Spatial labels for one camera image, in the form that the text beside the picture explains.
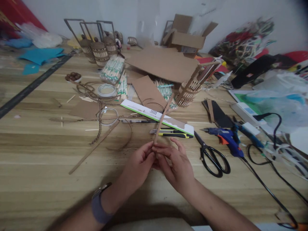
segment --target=blue paper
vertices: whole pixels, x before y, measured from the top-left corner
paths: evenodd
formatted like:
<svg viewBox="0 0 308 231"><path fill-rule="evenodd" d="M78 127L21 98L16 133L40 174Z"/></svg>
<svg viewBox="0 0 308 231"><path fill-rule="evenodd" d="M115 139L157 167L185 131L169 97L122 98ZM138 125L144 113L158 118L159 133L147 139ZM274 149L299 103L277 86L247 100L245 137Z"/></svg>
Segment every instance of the blue paper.
<svg viewBox="0 0 308 231"><path fill-rule="evenodd" d="M23 48L23 47L30 47L32 45L32 41L25 38L18 38L18 39L10 39L9 41L5 42L6 45L15 48Z"/></svg>
<svg viewBox="0 0 308 231"><path fill-rule="evenodd" d="M39 65L36 64L27 64L23 70L23 75L35 74L39 71Z"/></svg>
<svg viewBox="0 0 308 231"><path fill-rule="evenodd" d="M59 57L63 50L63 48L37 48L27 51L25 54L19 56L19 58L27 59L38 65L42 65L46 60Z"/></svg>

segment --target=blue glue gun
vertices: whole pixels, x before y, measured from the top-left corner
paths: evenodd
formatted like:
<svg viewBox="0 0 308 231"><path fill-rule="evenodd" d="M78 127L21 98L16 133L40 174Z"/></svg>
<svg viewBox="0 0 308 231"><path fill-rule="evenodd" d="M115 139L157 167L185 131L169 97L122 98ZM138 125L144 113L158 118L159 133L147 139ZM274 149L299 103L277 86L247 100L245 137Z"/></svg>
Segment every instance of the blue glue gun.
<svg viewBox="0 0 308 231"><path fill-rule="evenodd" d="M222 144L228 146L232 156L244 157L243 151L233 139L233 132L231 130L224 128L205 128L202 129L202 131L217 136Z"/></svg>

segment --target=scissors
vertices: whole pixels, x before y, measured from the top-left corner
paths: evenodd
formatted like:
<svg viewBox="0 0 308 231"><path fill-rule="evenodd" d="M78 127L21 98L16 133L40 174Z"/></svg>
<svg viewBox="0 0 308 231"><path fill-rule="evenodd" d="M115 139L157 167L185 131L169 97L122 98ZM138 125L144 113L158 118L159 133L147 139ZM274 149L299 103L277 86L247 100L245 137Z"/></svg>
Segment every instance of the scissors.
<svg viewBox="0 0 308 231"><path fill-rule="evenodd" d="M209 173L211 173L213 176L218 177L218 178L221 178L223 173L229 174L231 172L231 169L230 169L229 162L227 161L225 156L221 152L216 150L215 148L212 148L211 146L206 145L205 142L201 139L201 137L198 135L196 131L194 132L194 134L198 142L201 144L200 156L201 156L202 163L204 167L206 168L206 170L208 170ZM225 169L222 168L214 152L220 155L220 157L223 159L224 164L225 164ZM214 173L212 170L210 170L210 168L207 166L205 162L204 155L207 156L209 160L213 163L215 168L218 170L218 173Z"/></svg>

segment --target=left hand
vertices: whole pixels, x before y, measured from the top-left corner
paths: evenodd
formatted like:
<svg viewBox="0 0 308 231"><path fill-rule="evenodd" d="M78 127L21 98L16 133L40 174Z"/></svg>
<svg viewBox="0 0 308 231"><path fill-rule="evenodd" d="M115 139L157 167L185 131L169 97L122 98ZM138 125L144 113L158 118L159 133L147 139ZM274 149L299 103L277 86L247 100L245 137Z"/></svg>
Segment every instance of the left hand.
<svg viewBox="0 0 308 231"><path fill-rule="evenodd" d="M143 185L156 159L154 152L151 150L152 145L153 141L136 150L128 159L123 173L119 177L119 180L126 185L126 190L130 194L133 194Z"/></svg>

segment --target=right hand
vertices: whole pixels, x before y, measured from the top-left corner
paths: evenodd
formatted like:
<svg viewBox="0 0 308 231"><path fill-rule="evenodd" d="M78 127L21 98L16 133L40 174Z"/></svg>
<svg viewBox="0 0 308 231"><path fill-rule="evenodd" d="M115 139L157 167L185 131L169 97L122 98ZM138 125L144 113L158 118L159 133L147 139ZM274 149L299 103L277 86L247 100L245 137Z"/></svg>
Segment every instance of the right hand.
<svg viewBox="0 0 308 231"><path fill-rule="evenodd" d="M178 146L178 149L163 143L155 143L152 150L157 153L160 169L166 179L176 191L184 196L194 188L196 179L184 145L175 138L170 138L170 140ZM172 166L167 163L166 157L171 160Z"/></svg>

